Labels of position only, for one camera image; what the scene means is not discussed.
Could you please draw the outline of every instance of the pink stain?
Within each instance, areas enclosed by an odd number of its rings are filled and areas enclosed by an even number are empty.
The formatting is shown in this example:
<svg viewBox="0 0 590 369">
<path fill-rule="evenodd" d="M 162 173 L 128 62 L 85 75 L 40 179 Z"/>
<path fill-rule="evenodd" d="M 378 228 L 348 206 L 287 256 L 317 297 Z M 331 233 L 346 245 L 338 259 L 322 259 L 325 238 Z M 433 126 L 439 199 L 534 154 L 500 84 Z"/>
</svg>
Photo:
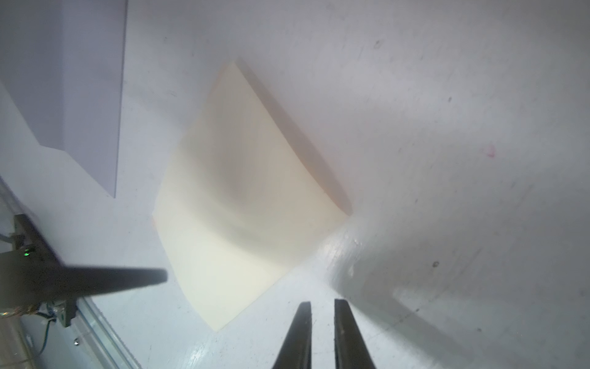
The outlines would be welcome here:
<svg viewBox="0 0 590 369">
<path fill-rule="evenodd" d="M 484 153 L 489 157 L 489 158 L 493 158 L 496 156 L 496 147 L 494 146 L 493 143 L 489 144 L 486 149 L 484 150 Z"/>
</svg>

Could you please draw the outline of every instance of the white paper sheet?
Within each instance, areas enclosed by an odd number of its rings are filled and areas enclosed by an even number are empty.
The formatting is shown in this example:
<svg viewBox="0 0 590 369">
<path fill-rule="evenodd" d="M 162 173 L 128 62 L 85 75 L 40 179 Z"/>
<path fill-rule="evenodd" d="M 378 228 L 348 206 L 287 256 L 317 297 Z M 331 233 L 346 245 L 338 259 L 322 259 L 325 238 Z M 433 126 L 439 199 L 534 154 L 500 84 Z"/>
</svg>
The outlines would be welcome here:
<svg viewBox="0 0 590 369">
<path fill-rule="evenodd" d="M 172 155 L 154 211 L 190 303 L 221 329 L 345 218 L 227 66 Z"/>
</svg>

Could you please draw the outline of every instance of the white table surface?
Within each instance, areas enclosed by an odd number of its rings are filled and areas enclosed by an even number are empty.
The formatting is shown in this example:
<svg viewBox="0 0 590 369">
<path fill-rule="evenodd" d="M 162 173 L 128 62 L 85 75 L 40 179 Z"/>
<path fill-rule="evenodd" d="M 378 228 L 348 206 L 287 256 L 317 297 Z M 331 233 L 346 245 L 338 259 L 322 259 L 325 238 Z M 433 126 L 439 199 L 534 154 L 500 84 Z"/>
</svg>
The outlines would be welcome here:
<svg viewBox="0 0 590 369">
<path fill-rule="evenodd" d="M 378 368 L 589 367 L 589 19 L 582 0 L 130 0 L 117 198 L 3 87 L 0 175 L 65 262 L 170 269 L 158 186 L 239 58 L 354 213 L 218 333 L 172 271 L 95 298 L 143 368 L 268 368 L 305 300 L 333 367 L 341 296 Z"/>
</svg>

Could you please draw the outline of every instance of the cable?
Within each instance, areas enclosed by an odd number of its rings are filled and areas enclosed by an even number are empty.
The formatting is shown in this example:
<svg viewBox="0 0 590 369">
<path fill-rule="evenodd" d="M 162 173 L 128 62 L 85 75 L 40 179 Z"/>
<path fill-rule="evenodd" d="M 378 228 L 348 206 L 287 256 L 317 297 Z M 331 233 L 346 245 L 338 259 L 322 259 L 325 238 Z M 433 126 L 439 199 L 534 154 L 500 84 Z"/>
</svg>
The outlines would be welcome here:
<svg viewBox="0 0 590 369">
<path fill-rule="evenodd" d="M 19 315 L 19 310 L 13 311 L 11 313 L 6 313 L 6 315 L 0 315 L 0 319 L 12 318 L 15 315 Z M 55 319 L 55 315 L 45 314 L 40 311 L 36 312 L 35 315 L 39 315 L 40 317 L 45 318 L 47 320 Z"/>
<path fill-rule="evenodd" d="M 45 347 L 47 347 L 47 339 L 49 338 L 49 327 L 50 327 L 51 323 L 54 323 L 56 321 L 56 318 L 49 316 L 47 314 L 44 314 L 44 313 L 36 313 L 36 315 L 48 316 L 50 318 L 47 320 L 47 327 L 45 328 L 45 338 L 43 339 L 43 346 L 41 347 L 41 350 L 39 351 L 39 353 L 29 359 L 26 359 L 26 360 L 17 361 L 15 363 L 10 363 L 10 364 L 0 364 L 0 368 L 8 368 L 8 367 L 13 367 L 15 365 L 25 364 L 25 363 L 28 363 L 29 361 L 33 361 L 33 360 L 37 359 L 39 356 L 41 356 L 41 354 L 43 354 L 43 351 L 45 351 Z"/>
</svg>

